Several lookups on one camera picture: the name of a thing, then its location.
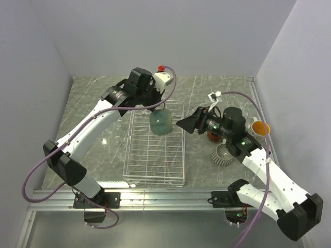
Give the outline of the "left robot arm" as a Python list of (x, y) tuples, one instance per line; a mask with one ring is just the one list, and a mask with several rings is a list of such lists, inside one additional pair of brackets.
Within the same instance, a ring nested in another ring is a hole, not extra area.
[(47, 141), (44, 154), (49, 168), (68, 186), (83, 193), (93, 208), (104, 202), (102, 187), (87, 173), (80, 161), (92, 143), (112, 123), (137, 105), (151, 106), (161, 101), (165, 85), (173, 79), (165, 72), (132, 69), (129, 77), (108, 88), (91, 112), (68, 134), (56, 142)]

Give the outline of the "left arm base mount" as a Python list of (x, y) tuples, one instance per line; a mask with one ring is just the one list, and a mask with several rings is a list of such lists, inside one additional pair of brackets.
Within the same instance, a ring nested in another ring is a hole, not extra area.
[[(114, 227), (119, 222), (119, 215), (114, 211), (120, 207), (121, 193), (120, 192), (101, 192), (94, 198), (90, 199), (83, 193), (75, 193), (73, 209), (84, 210), (83, 217), (86, 225), (95, 229), (107, 229)], [(110, 226), (96, 226), (101, 224), (110, 212), (115, 216), (114, 224)]]

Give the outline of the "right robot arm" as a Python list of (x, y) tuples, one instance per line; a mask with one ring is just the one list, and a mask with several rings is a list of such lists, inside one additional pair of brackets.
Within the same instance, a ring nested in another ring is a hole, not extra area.
[(228, 107), (218, 117), (200, 106), (176, 124), (190, 134), (209, 131), (223, 137), (229, 153), (266, 185), (265, 191), (261, 191), (244, 179), (232, 183), (228, 187), (232, 206), (244, 203), (258, 208), (274, 219), (292, 241), (320, 223), (324, 204), (321, 196), (301, 188), (269, 158), (268, 151), (246, 131), (246, 120), (239, 108)]

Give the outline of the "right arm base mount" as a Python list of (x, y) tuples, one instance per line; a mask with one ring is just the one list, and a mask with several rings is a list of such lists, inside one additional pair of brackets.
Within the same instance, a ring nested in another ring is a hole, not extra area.
[(241, 226), (248, 221), (248, 207), (251, 205), (242, 203), (239, 198), (229, 191), (212, 191), (207, 200), (213, 208), (222, 208), (225, 220), (230, 225)]

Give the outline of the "floral white ceramic mug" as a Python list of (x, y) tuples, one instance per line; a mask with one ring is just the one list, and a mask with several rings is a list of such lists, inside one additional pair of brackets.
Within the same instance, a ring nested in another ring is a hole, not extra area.
[(263, 124), (257, 117), (251, 117), (247, 124), (248, 133), (257, 141), (262, 141), (270, 134), (270, 127), (268, 124)]

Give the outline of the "teal glazed ceramic mug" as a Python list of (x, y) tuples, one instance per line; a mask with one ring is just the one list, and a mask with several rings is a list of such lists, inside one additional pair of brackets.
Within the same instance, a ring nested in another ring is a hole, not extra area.
[(171, 112), (168, 109), (154, 110), (149, 115), (149, 125), (153, 134), (162, 136), (173, 131)]

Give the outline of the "ribbed striped ceramic cup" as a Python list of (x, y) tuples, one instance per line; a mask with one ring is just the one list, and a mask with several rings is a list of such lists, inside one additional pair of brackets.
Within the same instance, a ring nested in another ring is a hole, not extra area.
[(212, 160), (218, 166), (229, 166), (233, 160), (233, 156), (228, 151), (225, 141), (218, 144), (212, 152)]

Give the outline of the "orange ceramic mug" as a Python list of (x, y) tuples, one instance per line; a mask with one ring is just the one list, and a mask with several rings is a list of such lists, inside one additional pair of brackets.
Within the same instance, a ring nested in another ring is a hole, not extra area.
[(207, 137), (211, 142), (218, 143), (222, 140), (221, 136), (213, 135), (211, 132), (207, 132)]

